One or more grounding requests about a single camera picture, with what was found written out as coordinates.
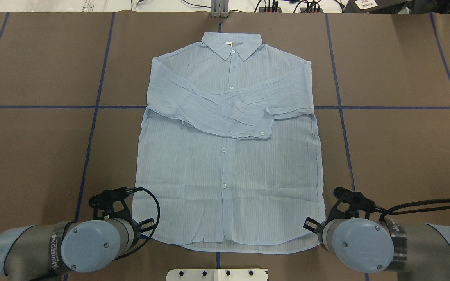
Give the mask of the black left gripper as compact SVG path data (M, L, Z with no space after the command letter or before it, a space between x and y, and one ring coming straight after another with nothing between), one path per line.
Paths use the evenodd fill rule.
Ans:
M100 219L121 219L131 227L135 235L145 235L145 233L154 231L156 229L156 223L153 218L146 219L142 222L137 222L132 218L131 215L127 215L126 213L112 212L108 215L100 216Z

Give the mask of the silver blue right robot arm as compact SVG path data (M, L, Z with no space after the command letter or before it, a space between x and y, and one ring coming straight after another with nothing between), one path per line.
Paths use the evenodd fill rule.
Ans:
M303 227L352 270L394 272L399 281L450 281L450 226L307 217Z

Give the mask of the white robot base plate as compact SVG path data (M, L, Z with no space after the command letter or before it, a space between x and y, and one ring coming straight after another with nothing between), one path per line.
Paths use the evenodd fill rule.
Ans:
M181 269L170 270L166 281L268 281L267 269Z

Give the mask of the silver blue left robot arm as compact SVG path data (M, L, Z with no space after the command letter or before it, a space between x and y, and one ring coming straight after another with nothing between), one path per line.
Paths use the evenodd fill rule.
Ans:
M0 234L0 276L9 281L59 281L70 272L101 270L136 248L153 218L142 222L107 217L11 228Z

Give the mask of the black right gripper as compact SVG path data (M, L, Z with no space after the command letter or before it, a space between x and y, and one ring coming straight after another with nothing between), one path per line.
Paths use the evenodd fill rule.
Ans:
M332 219L318 222L312 217L306 217L305 222L303 223L303 228L314 234L322 235L323 233L327 233L329 231L330 222L332 222Z

